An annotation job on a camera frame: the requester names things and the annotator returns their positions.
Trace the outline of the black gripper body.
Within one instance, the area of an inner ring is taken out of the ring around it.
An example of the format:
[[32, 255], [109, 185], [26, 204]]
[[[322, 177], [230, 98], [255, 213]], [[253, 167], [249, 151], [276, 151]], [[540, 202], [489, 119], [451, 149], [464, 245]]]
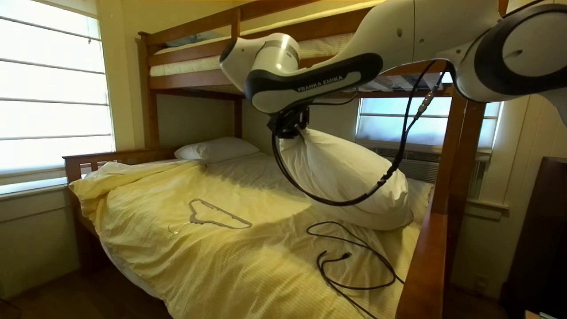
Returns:
[[276, 138], [294, 138], [310, 122], [308, 107], [294, 107], [269, 117], [267, 128]]

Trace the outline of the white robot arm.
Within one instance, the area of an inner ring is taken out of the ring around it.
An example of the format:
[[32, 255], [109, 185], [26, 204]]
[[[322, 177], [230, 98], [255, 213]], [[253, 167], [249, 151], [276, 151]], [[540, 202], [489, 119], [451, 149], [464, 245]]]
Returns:
[[363, 85], [414, 62], [444, 60], [469, 101], [540, 94], [567, 121], [567, 6], [529, 4], [508, 14], [496, 0], [381, 0], [336, 55], [303, 68], [287, 34], [237, 37], [219, 69], [264, 114]]

